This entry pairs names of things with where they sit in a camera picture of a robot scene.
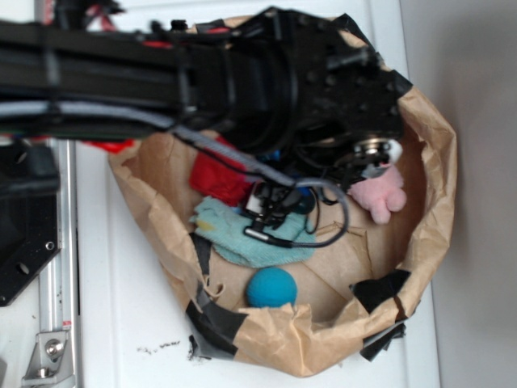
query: teal towel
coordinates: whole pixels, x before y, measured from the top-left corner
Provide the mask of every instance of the teal towel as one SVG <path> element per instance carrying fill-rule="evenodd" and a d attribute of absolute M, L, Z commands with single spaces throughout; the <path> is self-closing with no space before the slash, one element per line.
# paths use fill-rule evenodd
<path fill-rule="evenodd" d="M 190 220 L 197 225 L 195 233 L 212 241 L 217 253 L 231 263 L 264 268 L 306 260 L 314 253 L 314 248 L 275 247 L 246 236 L 243 230 L 251 225 L 251 219 L 210 196 L 195 207 L 195 212 Z M 313 234 L 305 232 L 305 216 L 295 213 L 276 230 L 266 227 L 264 232 L 299 243 L 316 241 Z"/>

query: pink plush toy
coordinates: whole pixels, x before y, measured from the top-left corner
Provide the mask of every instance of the pink plush toy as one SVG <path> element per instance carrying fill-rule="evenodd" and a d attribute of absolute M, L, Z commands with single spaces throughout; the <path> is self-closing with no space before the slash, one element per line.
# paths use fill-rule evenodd
<path fill-rule="evenodd" d="M 404 179 L 395 166 L 391 166 L 378 178 L 355 183 L 348 194 L 372 215 L 376 224 L 387 224 L 391 212 L 402 210 L 406 204 L 406 194 L 401 187 Z"/>

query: black tape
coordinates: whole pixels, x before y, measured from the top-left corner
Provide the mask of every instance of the black tape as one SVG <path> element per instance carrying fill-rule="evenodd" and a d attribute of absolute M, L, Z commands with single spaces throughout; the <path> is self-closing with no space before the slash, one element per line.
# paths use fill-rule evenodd
<path fill-rule="evenodd" d="M 388 329 L 372 335 L 364 340 L 364 349 L 359 353 L 368 361 L 373 361 L 381 350 L 388 350 L 392 340 L 406 335 L 406 325 L 402 322 L 395 323 Z"/>
<path fill-rule="evenodd" d="M 352 35 L 357 36 L 359 39 L 361 39 L 364 43 L 366 43 L 370 48 L 372 48 L 373 51 L 375 51 L 375 48 L 372 45 L 372 42 L 368 40 L 368 38 L 363 34 L 357 23 L 351 18 L 349 15 L 345 14 L 342 16 L 339 16 L 337 19 L 335 19 L 332 22 L 335 26 L 338 28 L 350 32 Z M 399 72 L 396 70 L 391 71 L 393 77 L 394 77 L 394 83 L 395 83 L 395 90 L 398 93 L 398 97 L 402 97 L 405 95 L 408 91 L 411 90 L 413 87 L 413 84 L 404 76 L 402 76 Z"/>
<path fill-rule="evenodd" d="M 339 16 L 338 18 L 334 19 L 332 24 L 334 24 L 341 30 L 350 32 L 352 35 L 357 36 L 364 43 L 366 43 L 368 46 L 370 46 L 372 49 L 374 49 L 372 42 L 370 42 L 370 40 L 368 40 L 368 38 L 366 37 L 366 35 L 363 34 L 363 32 L 361 31 L 361 29 L 359 28 L 357 23 L 349 15 L 344 14 L 344 15 Z"/>
<path fill-rule="evenodd" d="M 397 91 L 398 97 L 400 98 L 411 90 L 413 84 L 406 77 L 401 75 L 398 71 L 391 70 L 391 73 L 395 78 L 395 90 Z"/>
<path fill-rule="evenodd" d="M 195 233 L 190 233 L 192 242 L 194 243 L 195 253 L 200 262 L 201 272 L 203 275 L 210 274 L 210 253 L 212 242 Z"/>
<path fill-rule="evenodd" d="M 378 280 L 363 280 L 351 285 L 350 290 L 366 311 L 371 313 L 382 302 L 395 297 L 410 274 L 411 272 L 396 269 Z"/>
<path fill-rule="evenodd" d="M 193 326 L 193 335 L 198 345 L 197 356 L 233 359 L 237 347 L 233 345 L 235 335 L 241 328 L 247 314 L 223 309 L 212 301 L 202 286 L 198 292 L 200 313 L 194 303 L 189 303 L 187 316 Z"/>

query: crumpled paper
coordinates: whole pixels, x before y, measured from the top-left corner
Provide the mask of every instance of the crumpled paper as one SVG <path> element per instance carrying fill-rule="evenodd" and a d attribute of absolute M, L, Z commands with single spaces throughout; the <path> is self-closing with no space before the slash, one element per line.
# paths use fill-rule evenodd
<path fill-rule="evenodd" d="M 343 37 L 361 44 L 351 34 L 344 32 Z M 414 313 L 450 243 L 456 135 L 416 88 L 400 98 L 399 108 L 406 127 L 397 164 L 406 182 L 405 208 L 388 225 L 379 226 L 350 199 L 349 233 L 317 249 L 311 259 L 282 267 L 295 278 L 299 294 L 295 306 L 279 309 L 248 308 L 244 291 L 254 270 L 231 264 L 214 251 L 210 281 L 202 274 L 188 222 L 202 200 L 188 186 L 195 150 L 170 135 L 156 134 L 110 157 L 128 207 L 181 306 L 195 303 L 201 283 L 219 306 L 248 314 L 233 341 L 235 360 L 310 376 L 358 352 L 364 338 L 392 326 L 397 317 Z M 341 222 L 334 208 L 323 205 L 317 238 L 327 239 Z M 411 272 L 397 295 L 398 304 L 389 299 L 369 314 L 349 285 L 380 278 L 394 268 Z"/>

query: screw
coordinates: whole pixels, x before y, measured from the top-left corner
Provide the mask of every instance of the screw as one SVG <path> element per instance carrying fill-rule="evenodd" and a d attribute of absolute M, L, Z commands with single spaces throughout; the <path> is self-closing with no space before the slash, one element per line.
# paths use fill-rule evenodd
<path fill-rule="evenodd" d="M 298 17 L 298 24 L 300 24 L 301 26 L 309 25 L 309 18 L 305 15 L 300 15 Z"/>
<path fill-rule="evenodd" d="M 46 378 L 46 377 L 50 377 L 52 375 L 53 375 L 53 373 L 50 372 L 50 370 L 48 369 L 48 366 L 45 366 L 43 368 L 39 368 L 38 370 L 36 370 L 37 378 Z"/>
<path fill-rule="evenodd" d="M 315 83 L 316 80 L 317 80 L 317 73 L 315 71 L 309 71 L 306 75 L 305 75 L 305 79 L 307 80 L 307 82 L 309 83 Z"/>
<path fill-rule="evenodd" d="M 49 340 L 45 345 L 45 351 L 52 358 L 57 358 L 63 353 L 63 343 L 57 339 Z"/>
<path fill-rule="evenodd" d="M 319 22 L 317 22 L 316 28 L 318 31 L 323 32 L 326 30 L 326 23 L 320 20 Z"/>
<path fill-rule="evenodd" d="M 325 78 L 325 83 L 327 84 L 327 86 L 334 86 L 337 81 L 338 79 L 333 74 L 327 75 Z"/>
<path fill-rule="evenodd" d="M 366 79 L 364 79 L 364 77 L 358 77 L 355 80 L 355 85 L 356 86 L 363 86 L 365 83 L 366 83 Z"/>
<path fill-rule="evenodd" d="M 276 16 L 276 10 L 268 11 L 264 14 L 264 16 L 266 16 L 269 19 L 272 19 Z"/>
<path fill-rule="evenodd" d="M 398 116 L 398 108 L 396 105 L 393 105 L 390 109 L 389 109 L 389 114 L 391 116 Z"/>

